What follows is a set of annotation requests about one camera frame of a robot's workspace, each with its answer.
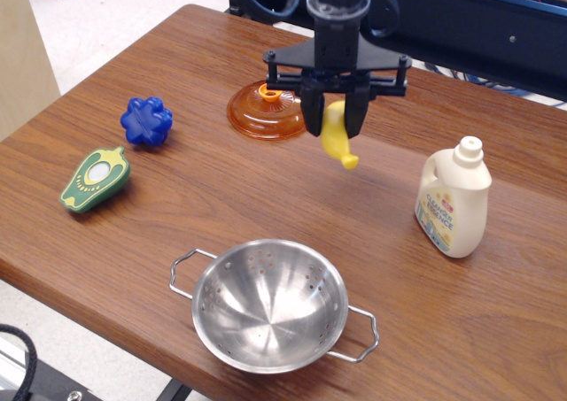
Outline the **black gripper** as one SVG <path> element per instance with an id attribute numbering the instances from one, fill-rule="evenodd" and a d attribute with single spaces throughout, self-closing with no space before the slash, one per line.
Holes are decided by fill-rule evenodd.
<path id="1" fill-rule="evenodd" d="M 355 137 L 377 96 L 406 93 L 411 59 L 365 39 L 385 33 L 369 25 L 368 4 L 349 8 L 309 4 L 307 11 L 314 20 L 314 37 L 264 53 L 267 86 L 300 96 L 307 131 L 314 136 L 322 132 L 324 93 L 345 94 L 346 132 Z"/>

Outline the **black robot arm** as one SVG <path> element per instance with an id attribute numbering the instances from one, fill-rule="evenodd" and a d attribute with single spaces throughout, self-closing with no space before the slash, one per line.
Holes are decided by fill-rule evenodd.
<path id="1" fill-rule="evenodd" d="M 300 98 L 307 131 L 322 132 L 324 96 L 345 97 L 345 128 L 348 137 L 357 136 L 369 103 L 378 96 L 404 96 L 409 56 L 371 43 L 388 35 L 369 23 L 374 2 L 387 4 L 397 12 L 396 0 L 306 0 L 314 20 L 313 39 L 291 47 L 265 52 L 266 83 L 271 89 L 289 90 Z"/>

